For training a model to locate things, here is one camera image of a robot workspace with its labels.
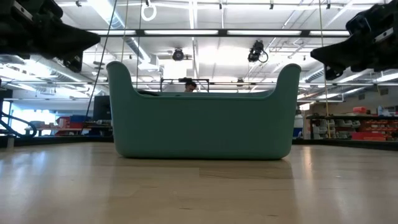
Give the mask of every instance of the ceiling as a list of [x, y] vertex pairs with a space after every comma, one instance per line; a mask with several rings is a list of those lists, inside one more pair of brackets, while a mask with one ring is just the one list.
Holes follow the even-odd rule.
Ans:
[[[108, 29], [108, 23], [103, 19], [103, 7], [92, 7], [91, 4], [101, 4], [108, 0], [89, 0], [80, 1], [78, 7], [75, 1], [56, 0], [63, 9], [62, 21], [68, 25], [79, 27], [86, 30]], [[270, 10], [270, 1], [255, 0], [151, 0], [150, 3], [156, 7], [156, 15], [151, 21], [145, 21], [141, 17], [141, 1], [130, 0], [117, 1], [116, 13], [120, 20], [125, 23], [127, 29], [320, 29], [320, 11], [318, 1], [315, 0], [274, 0], [274, 8]], [[375, 3], [383, 3], [380, 0], [339, 0], [331, 1], [330, 9], [326, 8], [327, 1], [322, 1], [322, 24], [323, 29], [345, 29], [348, 20], [358, 12], [370, 8]], [[145, 15], [150, 17], [153, 10], [145, 9]], [[249, 63], [247, 60], [249, 49], [256, 40], [262, 40], [269, 54], [267, 63]], [[310, 75], [318, 72], [322, 67], [320, 62], [310, 57], [310, 51], [322, 45], [330, 45], [341, 42], [342, 38], [258, 38], [258, 37], [196, 37], [193, 41], [191, 37], [141, 37], [136, 38], [137, 43], [148, 55], [156, 55], [159, 65], [164, 65], [165, 69], [172, 66], [184, 66], [187, 71], [184, 73], [192, 78], [209, 78], [214, 82], [235, 82], [238, 78], [244, 78], [247, 82], [274, 82], [280, 70], [288, 63], [296, 63], [301, 66], [301, 81]], [[94, 62], [101, 61], [101, 55], [105, 47], [103, 62], [105, 64], [113, 60], [121, 60], [127, 65], [132, 79], [139, 82], [151, 82], [160, 80], [158, 70], [138, 69], [140, 64], [135, 53], [129, 48], [121, 37], [109, 37], [101, 39], [101, 43], [87, 49], [83, 55], [83, 69], [80, 74], [70, 74], [64, 72], [60, 77], [68, 81], [94, 80], [97, 72], [97, 65]], [[193, 69], [192, 59], [183, 63], [175, 63], [171, 59], [170, 53], [176, 48], [181, 48], [187, 55], [193, 55], [193, 44], [196, 45], [197, 72]], [[170, 72], [164, 72], [164, 78]], [[346, 77], [352, 76], [350, 70], [334, 82], [339, 82]], [[369, 71], [350, 82], [368, 82]], [[100, 72], [100, 81], [106, 80], [105, 69]], [[320, 76], [313, 82], [323, 82]], [[88, 97], [90, 86], [70, 85], [72, 91], [79, 91]], [[99, 85], [100, 89], [95, 94], [106, 94], [107, 86]], [[53, 88], [53, 86], [42, 86], [43, 88]], [[8, 88], [20, 89], [19, 86], [8, 86]], [[139, 88], [151, 89], [156, 91], [159, 84], [139, 85]], [[247, 90], [264, 91], [273, 86], [258, 86], [254, 90], [253, 86], [247, 86]], [[339, 88], [338, 91], [345, 92], [354, 87]], [[236, 86], [212, 86], [211, 89], [233, 91]], [[323, 88], [318, 86], [301, 86], [300, 93], [313, 93], [314, 96], [323, 94]]]

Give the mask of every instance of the light wood floor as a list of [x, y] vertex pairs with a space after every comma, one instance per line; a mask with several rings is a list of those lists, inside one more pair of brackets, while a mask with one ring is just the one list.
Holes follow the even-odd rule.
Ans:
[[398, 223], [398, 152], [294, 146], [283, 161], [119, 157], [113, 144], [0, 153], [0, 223]]

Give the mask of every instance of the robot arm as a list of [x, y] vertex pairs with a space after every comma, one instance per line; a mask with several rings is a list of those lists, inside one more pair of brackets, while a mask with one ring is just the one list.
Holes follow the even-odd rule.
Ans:
[[398, 0], [358, 13], [347, 22], [346, 30], [351, 34], [347, 40], [311, 51], [311, 57], [326, 66], [327, 80], [348, 67], [353, 72], [398, 68]]
[[64, 24], [62, 15], [54, 0], [1, 0], [0, 54], [58, 58], [79, 72], [83, 51], [97, 44], [100, 37]]

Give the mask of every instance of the computer monitor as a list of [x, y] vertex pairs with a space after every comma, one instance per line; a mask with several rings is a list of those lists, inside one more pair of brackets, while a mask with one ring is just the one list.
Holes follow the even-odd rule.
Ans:
[[94, 97], [94, 113], [93, 119], [97, 120], [111, 120], [111, 101], [109, 96]]

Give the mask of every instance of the person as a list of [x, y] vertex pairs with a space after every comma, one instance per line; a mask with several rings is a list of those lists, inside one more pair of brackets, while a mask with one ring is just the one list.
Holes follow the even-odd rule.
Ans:
[[196, 90], [196, 88], [197, 88], [197, 84], [194, 81], [190, 80], [185, 83], [185, 91], [184, 92], [191, 93], [194, 90]]

